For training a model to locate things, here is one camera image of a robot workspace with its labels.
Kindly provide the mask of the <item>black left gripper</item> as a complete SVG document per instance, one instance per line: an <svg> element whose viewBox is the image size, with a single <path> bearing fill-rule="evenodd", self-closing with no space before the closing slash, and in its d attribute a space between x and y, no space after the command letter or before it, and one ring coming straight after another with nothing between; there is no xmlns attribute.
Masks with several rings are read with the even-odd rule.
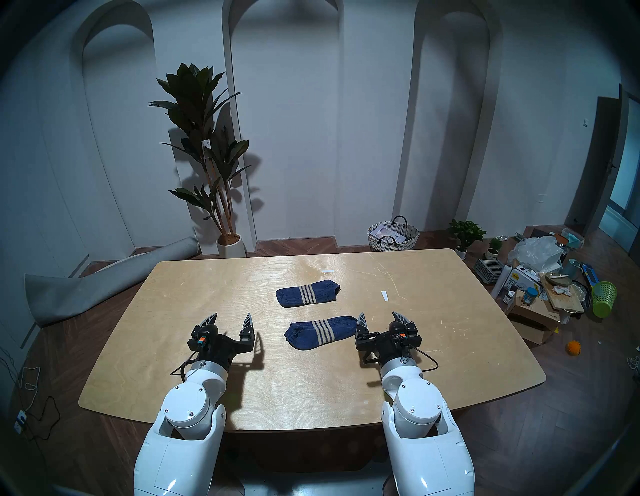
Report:
<svg viewBox="0 0 640 496"><path fill-rule="evenodd" d="M215 363L228 371L237 355L254 350L254 323L251 313L248 313L243 322L239 340L233 340L227 335L219 334L215 325L217 316L218 313L213 313L199 326L195 326L187 346L196 353L197 360Z"/></svg>

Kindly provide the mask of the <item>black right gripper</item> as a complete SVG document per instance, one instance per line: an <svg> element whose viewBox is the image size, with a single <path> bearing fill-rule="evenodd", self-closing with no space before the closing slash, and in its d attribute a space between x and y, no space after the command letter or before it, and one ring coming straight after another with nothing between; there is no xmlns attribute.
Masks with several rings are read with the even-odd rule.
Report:
<svg viewBox="0 0 640 496"><path fill-rule="evenodd" d="M422 337L413 321L398 312L392 312L392 321L388 330L370 332L367 327L365 314L360 313L355 332L356 349L365 354L363 364L377 363L385 366L392 360L399 359L401 365L407 365L411 349L417 349L422 344Z"/></svg>

